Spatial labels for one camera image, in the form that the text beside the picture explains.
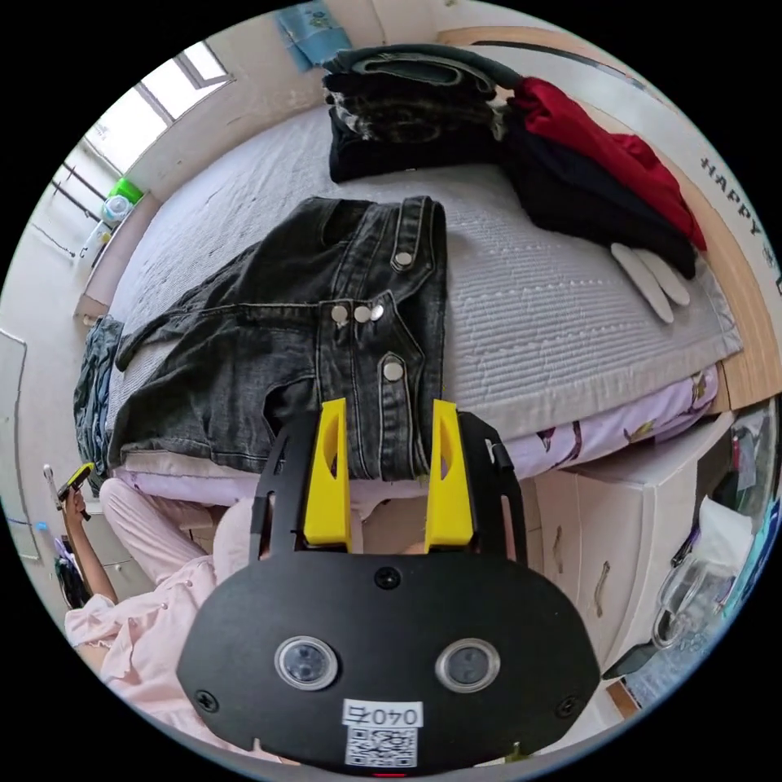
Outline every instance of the jacket pocket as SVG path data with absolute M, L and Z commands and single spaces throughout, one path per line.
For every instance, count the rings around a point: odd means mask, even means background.
M 319 407 L 318 384 L 313 373 L 271 385 L 263 396 L 261 411 L 271 441 L 291 418 Z

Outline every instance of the wooden bed frame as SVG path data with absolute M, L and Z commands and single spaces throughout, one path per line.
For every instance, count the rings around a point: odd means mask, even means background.
M 513 41 L 588 57 L 621 71 L 629 78 L 641 81 L 652 97 L 679 111 L 626 65 L 569 33 L 531 27 L 471 27 L 444 30 L 437 36 L 437 41 L 449 46 L 472 46 L 479 41 Z M 591 118 L 607 131 L 630 134 L 635 132 L 594 106 L 583 101 L 579 103 Z M 709 246 L 704 257 L 725 293 L 744 343 L 744 349 L 740 353 L 726 358 L 718 365 L 719 391 L 712 411 L 716 413 L 739 410 L 782 393 L 779 346 L 766 302 L 749 262 L 724 220 L 701 190 L 666 155 L 653 144 L 650 143 L 650 146 L 679 180 L 682 195 L 701 225 Z

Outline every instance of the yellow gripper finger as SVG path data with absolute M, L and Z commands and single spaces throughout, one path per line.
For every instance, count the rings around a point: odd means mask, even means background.
M 456 405 L 436 399 L 424 550 L 464 548 L 472 540 L 472 508 Z
M 344 546 L 348 552 L 352 550 L 344 398 L 323 404 L 310 474 L 304 537 L 310 546 Z

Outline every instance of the white bedspread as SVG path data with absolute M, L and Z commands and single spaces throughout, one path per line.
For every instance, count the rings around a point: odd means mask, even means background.
M 156 215 L 111 314 L 141 327 L 309 196 L 399 201 L 424 194 L 448 221 L 445 396 L 505 438 L 586 418 L 683 380 L 741 349 L 703 261 L 673 325 L 651 311 L 607 250 L 534 226 L 494 166 L 328 177 L 326 108 L 232 150 Z M 142 349 L 111 380 L 108 426 L 170 346 Z

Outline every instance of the pink pajamas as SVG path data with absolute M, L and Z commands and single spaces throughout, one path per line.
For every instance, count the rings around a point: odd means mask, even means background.
M 181 529 L 211 526 L 205 507 L 149 497 L 115 479 L 103 484 L 100 503 L 115 535 L 155 585 L 205 554 Z
M 205 508 L 147 497 L 117 479 L 103 484 L 100 500 L 108 523 L 155 588 L 118 605 L 94 595 L 66 615 L 68 642 L 107 648 L 100 679 L 144 715 L 211 745 L 278 762 L 261 749 L 246 753 L 217 738 L 176 675 L 200 606 L 218 583 L 248 564 L 253 501 L 226 511 L 214 535 L 214 554 L 208 555 L 180 529 L 211 523 Z

